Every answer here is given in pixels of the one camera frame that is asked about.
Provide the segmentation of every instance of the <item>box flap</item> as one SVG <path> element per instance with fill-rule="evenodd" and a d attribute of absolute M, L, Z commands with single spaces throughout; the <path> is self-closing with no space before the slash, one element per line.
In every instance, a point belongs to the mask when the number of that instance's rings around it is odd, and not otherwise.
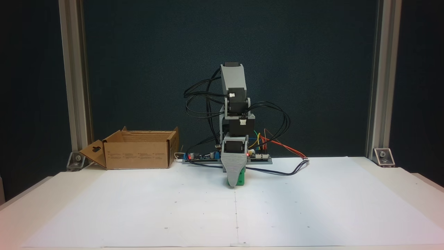
<path fill-rule="evenodd" d="M 105 162 L 105 154 L 103 153 L 103 143 L 100 140 L 96 140 L 91 143 L 88 147 L 82 149 L 80 153 L 86 156 L 91 161 L 101 165 L 106 168 L 107 164 Z"/>
<path fill-rule="evenodd" d="M 117 130 L 114 134 L 103 139 L 102 142 L 124 142 L 122 137 L 122 131 Z"/>

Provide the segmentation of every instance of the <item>cardboard box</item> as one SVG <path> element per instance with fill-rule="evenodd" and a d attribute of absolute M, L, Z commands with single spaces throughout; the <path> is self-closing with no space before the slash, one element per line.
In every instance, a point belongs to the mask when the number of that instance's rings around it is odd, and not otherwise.
<path fill-rule="evenodd" d="M 179 130 L 115 132 L 80 151 L 106 169 L 167 169 L 179 150 Z"/>

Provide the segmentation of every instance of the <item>black wire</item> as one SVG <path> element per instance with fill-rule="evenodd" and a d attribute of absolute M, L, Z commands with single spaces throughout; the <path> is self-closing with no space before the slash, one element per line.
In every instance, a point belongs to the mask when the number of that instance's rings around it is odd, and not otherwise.
<path fill-rule="evenodd" d="M 242 117 L 245 118 L 245 116 L 247 115 L 247 113 L 253 109 L 258 109 L 258 108 L 269 108 L 269 109 L 274 109 L 277 110 L 279 112 L 282 113 L 283 115 L 283 121 L 281 124 L 281 127 L 277 130 L 277 132 L 274 134 L 274 136 L 272 136 L 269 140 L 260 143 L 259 145 L 255 145 L 255 147 L 260 147 L 264 144 L 269 143 L 270 141 L 276 140 L 279 137 L 281 137 L 283 134 L 285 134 L 285 132 L 287 132 L 287 130 L 289 129 L 290 125 L 291 125 L 291 119 L 290 116 L 284 112 L 279 106 L 277 106 L 276 104 L 269 102 L 269 101 L 259 101 L 256 102 L 254 104 L 252 104 L 249 108 L 247 108 L 247 110 L 242 114 Z"/>
<path fill-rule="evenodd" d="M 218 69 L 216 69 L 216 71 L 213 73 L 213 75 L 211 76 L 211 78 L 212 78 L 212 79 L 215 78 L 216 75 L 220 72 L 220 70 L 221 70 L 221 68 L 218 67 Z M 213 82 L 213 81 L 208 81 L 208 84 L 207 84 L 207 86 L 206 86 L 206 91 L 207 91 L 207 92 L 210 91 L 210 85 L 211 85 L 212 82 Z M 208 98 L 207 98 L 207 100 L 206 100 L 206 112 L 207 112 L 207 113 L 211 113 L 211 104 L 210 104 L 210 100 L 209 100 Z M 210 130 L 211 130 L 211 132 L 213 133 L 214 141 L 216 142 L 216 145 L 219 145 L 219 144 L 220 144 L 220 143 L 219 143 L 219 138 L 218 138 L 218 136 L 216 135 L 216 132 L 215 132 L 214 127 L 213 127 L 213 118 L 212 118 L 212 117 L 209 117 L 207 120 L 208 120 L 208 125 L 210 126 Z"/>
<path fill-rule="evenodd" d="M 259 171 L 259 172 L 263 172 L 263 173 L 271 173 L 271 174 L 277 174 L 277 175 L 283 175 L 283 176 L 291 176 L 291 175 L 294 175 L 297 172 L 299 172 L 299 170 L 301 170 L 302 166 L 305 165 L 308 162 L 310 162 L 310 161 L 309 160 L 301 161 L 301 163 L 299 163 L 296 166 L 296 168 L 291 173 L 284 173 L 284 172 L 279 172 L 279 171 L 274 171 L 274 170 L 269 170 L 269 169 L 258 169 L 258 168 L 250 168 L 250 167 L 246 167 L 246 169 L 255 170 L 255 171 Z"/>
<path fill-rule="evenodd" d="M 189 115 L 189 116 L 191 116 L 191 117 L 194 117 L 194 118 L 201 118 L 201 119 L 205 119 L 205 118 L 206 118 L 206 119 L 207 119 L 207 121 L 208 121 L 208 125 L 210 126 L 211 133 L 213 134 L 213 137 L 214 137 L 214 141 L 216 142 L 217 145 L 220 144 L 220 143 L 219 143 L 219 138 L 218 138 L 218 136 L 217 136 L 217 134 L 216 134 L 216 132 L 215 132 L 215 130 L 214 130 L 213 119 L 212 119 L 212 118 L 213 118 L 213 117 L 217 117 L 217 116 L 219 116 L 220 114 L 223 114 L 223 112 L 212 112 L 210 102 L 213 101 L 213 102 L 215 102 L 215 103 L 218 103 L 218 104 L 222 104 L 222 105 L 223 105 L 223 104 L 224 104 L 223 101 L 216 100 L 216 99 L 214 99 L 214 98 L 212 98 L 212 97 L 226 97 L 227 95 L 210 92 L 210 85 L 211 85 L 211 83 L 212 83 L 214 80 L 217 80 L 217 79 L 220 79 L 220 78 L 221 78 L 221 77 L 216 77 L 216 75 L 220 72 L 220 70 L 221 70 L 221 69 L 220 69 L 220 67 L 219 67 L 219 68 L 213 73 L 213 75 L 211 76 L 210 79 L 205 79 L 205 80 L 199 81 L 199 82 L 195 83 L 194 85 L 192 85 L 191 87 L 187 88 L 187 89 L 183 92 L 183 97 L 184 97 L 184 98 L 186 98 L 186 97 L 190 97 L 190 98 L 186 101 L 186 104 L 185 104 L 185 112 L 187 113 L 187 115 Z M 192 91 L 194 91 L 197 87 L 201 86 L 201 85 L 204 84 L 204 83 L 207 83 L 206 91 L 195 91 L 195 92 L 192 92 Z M 191 103 L 191 101 L 192 101 L 196 96 L 203 96 L 203 97 L 205 97 L 205 99 L 206 99 L 206 112 L 197 112 L 197 111 L 191 110 L 191 109 L 189 108 L 189 104 Z M 193 112 L 193 113 L 197 113 L 197 114 L 205 114 L 206 116 L 204 116 L 204 117 L 194 116 L 194 115 L 191 115 L 191 114 L 189 113 L 189 111 L 190 111 L 190 112 Z"/>

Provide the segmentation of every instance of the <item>metal corner bracket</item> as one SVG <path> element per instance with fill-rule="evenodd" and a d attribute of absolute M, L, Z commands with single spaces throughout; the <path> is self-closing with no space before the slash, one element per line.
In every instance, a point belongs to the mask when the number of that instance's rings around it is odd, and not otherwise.
<path fill-rule="evenodd" d="M 382 168 L 396 168 L 390 149 L 373 149 L 374 155 L 372 161 Z"/>

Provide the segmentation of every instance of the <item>orange wire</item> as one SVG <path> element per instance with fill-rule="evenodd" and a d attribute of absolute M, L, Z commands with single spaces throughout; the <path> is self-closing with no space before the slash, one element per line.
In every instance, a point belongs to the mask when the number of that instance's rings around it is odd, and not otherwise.
<path fill-rule="evenodd" d="M 269 140 L 267 140 L 265 137 L 263 137 L 262 135 L 261 135 L 261 138 L 262 138 L 263 140 L 265 140 L 265 141 L 269 141 Z M 282 143 L 280 143 L 280 142 L 277 142 L 277 141 L 271 141 L 271 142 L 274 143 L 274 144 L 281 145 L 281 146 L 283 146 L 283 147 L 289 149 L 290 151 L 296 153 L 297 155 L 299 155 L 300 157 L 302 157 L 302 158 L 304 158 L 304 159 L 307 158 L 303 153 L 297 151 L 296 149 L 290 148 L 289 146 L 284 145 L 284 144 L 282 144 Z"/>

